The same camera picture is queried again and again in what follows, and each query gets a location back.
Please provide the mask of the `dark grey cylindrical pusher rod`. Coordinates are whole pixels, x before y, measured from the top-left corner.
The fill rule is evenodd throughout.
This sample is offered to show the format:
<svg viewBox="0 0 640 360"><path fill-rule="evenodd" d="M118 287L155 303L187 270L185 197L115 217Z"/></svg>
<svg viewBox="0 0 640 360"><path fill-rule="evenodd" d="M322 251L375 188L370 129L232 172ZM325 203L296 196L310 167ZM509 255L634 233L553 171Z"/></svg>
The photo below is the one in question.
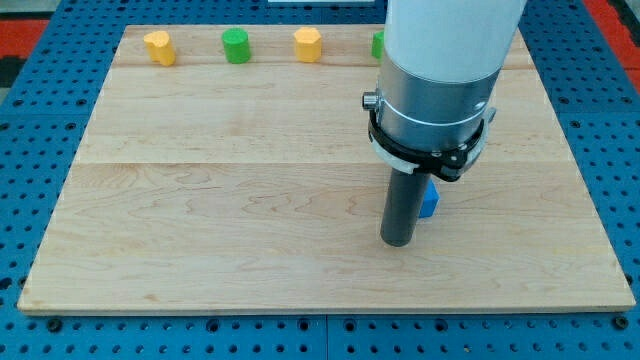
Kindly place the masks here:
<svg viewBox="0 0 640 360"><path fill-rule="evenodd" d="M428 173L391 171L380 228L386 244L403 247L411 241L430 177Z"/></svg>

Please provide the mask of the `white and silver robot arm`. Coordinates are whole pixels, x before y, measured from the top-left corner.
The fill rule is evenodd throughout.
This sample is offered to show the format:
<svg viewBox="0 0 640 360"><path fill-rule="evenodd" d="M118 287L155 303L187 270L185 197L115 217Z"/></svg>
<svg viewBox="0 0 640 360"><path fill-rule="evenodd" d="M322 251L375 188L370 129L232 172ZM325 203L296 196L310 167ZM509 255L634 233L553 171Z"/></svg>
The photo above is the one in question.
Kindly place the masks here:
<svg viewBox="0 0 640 360"><path fill-rule="evenodd" d="M489 100L526 0L396 0L387 5L368 136L391 168L380 236L407 245L431 177L455 182L486 145Z"/></svg>

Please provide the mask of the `green block behind arm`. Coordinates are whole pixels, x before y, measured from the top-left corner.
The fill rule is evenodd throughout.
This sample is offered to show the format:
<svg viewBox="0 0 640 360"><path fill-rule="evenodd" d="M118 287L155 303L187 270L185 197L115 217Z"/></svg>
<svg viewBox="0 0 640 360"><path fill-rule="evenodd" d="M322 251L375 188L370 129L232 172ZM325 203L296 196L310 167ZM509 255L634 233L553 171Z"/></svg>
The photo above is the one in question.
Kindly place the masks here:
<svg viewBox="0 0 640 360"><path fill-rule="evenodd" d="M380 60L384 51L384 31L375 32L371 40L371 56Z"/></svg>

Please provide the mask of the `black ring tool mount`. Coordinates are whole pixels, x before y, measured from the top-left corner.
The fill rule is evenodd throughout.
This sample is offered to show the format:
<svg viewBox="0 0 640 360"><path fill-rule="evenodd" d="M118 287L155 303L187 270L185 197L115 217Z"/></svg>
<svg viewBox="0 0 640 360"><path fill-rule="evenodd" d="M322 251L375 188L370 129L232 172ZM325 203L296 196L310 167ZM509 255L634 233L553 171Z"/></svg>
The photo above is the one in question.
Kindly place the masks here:
<svg viewBox="0 0 640 360"><path fill-rule="evenodd" d="M495 114L494 107L488 108L472 136L450 150L425 152L397 143L384 133L374 110L369 111L368 137L378 157L393 169L408 175L429 173L446 182L456 182L480 157Z"/></svg>

